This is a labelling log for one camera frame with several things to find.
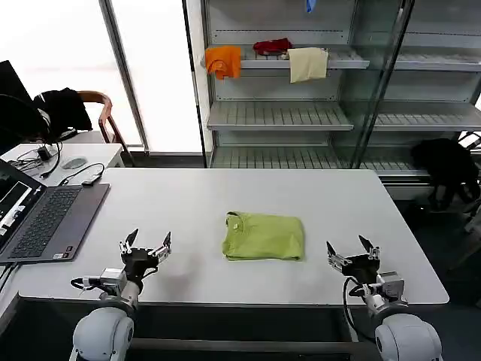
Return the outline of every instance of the cabinet shelf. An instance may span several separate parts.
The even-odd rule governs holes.
[[[218,147],[212,168],[339,169],[329,147]]]
[[[481,112],[467,103],[385,102],[375,131],[481,131]]]
[[[406,48],[395,70],[481,71],[481,55],[459,49]]]
[[[207,123],[216,131],[349,131],[337,102],[214,102]]]
[[[426,176],[416,169],[408,147],[370,147],[366,150],[361,169],[370,169],[379,176]]]
[[[242,69],[289,69],[289,60],[281,56],[258,55],[252,47],[242,46],[240,66]],[[360,57],[350,47],[329,48],[329,69],[366,69],[369,60]]]

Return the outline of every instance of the laptop screen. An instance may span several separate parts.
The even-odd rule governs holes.
[[[0,168],[0,248],[35,204],[40,191]]]

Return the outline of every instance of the white table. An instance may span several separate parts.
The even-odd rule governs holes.
[[[341,305],[345,277],[329,266],[325,242],[347,256],[360,254],[359,234],[380,246],[380,271],[406,280],[408,302],[449,301],[372,171],[110,168],[103,181],[110,192],[75,261],[22,266],[0,308],[17,293],[96,299],[98,293],[80,294],[70,280],[122,268],[118,242],[135,228],[137,246],[159,245],[172,231],[173,253],[145,280],[141,302]],[[229,262],[221,252],[228,211],[300,217],[307,258]]]
[[[8,151],[2,156],[4,161],[8,160],[16,160],[18,156],[32,150],[29,155],[24,156],[23,158],[29,158],[31,156],[36,156],[36,153],[33,150],[39,148],[39,144],[20,144],[14,149]],[[51,153],[55,154],[57,152],[56,146],[53,145],[52,147],[49,146],[49,150]],[[53,156],[48,162],[44,163],[43,166],[40,168],[32,169],[30,171],[26,171],[26,174],[33,177],[35,180],[45,184],[46,186],[53,187],[59,185],[59,183],[70,174],[79,171],[83,167],[87,167],[93,163],[101,163],[104,165],[105,168],[110,167],[123,167],[123,161],[120,157],[120,153],[122,152],[122,145],[120,144],[63,144],[62,151],[60,152],[60,163],[57,169],[48,177],[48,178],[40,178],[40,174],[48,171],[53,167],[56,162],[56,156]],[[77,169],[63,169],[62,165],[67,163],[68,161],[84,157],[87,160],[85,165]],[[82,181],[89,178],[90,175],[98,173],[101,169],[101,166],[92,167],[91,169],[85,170],[81,174],[79,174],[76,178],[73,178],[70,181],[70,184],[81,184]]]

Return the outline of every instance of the wooden chair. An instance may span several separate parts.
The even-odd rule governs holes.
[[[108,96],[104,93],[94,92],[89,90],[83,90],[78,92],[80,97],[82,98],[84,103],[98,103],[103,104],[104,107],[102,112],[100,113],[100,117],[98,118],[98,126],[100,127],[100,131],[102,136],[104,137],[105,143],[119,143],[122,145],[124,151],[129,155],[129,159],[132,162],[132,166],[135,167],[134,157],[130,153],[129,149],[127,149],[127,145],[124,142],[122,135],[117,128],[117,125],[113,121],[112,118],[112,101]],[[113,137],[109,136],[107,132],[106,124],[109,123],[113,130]]]

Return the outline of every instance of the red cloth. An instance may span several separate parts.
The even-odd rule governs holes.
[[[292,44],[287,38],[284,38],[255,43],[253,49],[259,55],[280,55],[287,52],[288,49],[292,49]]]

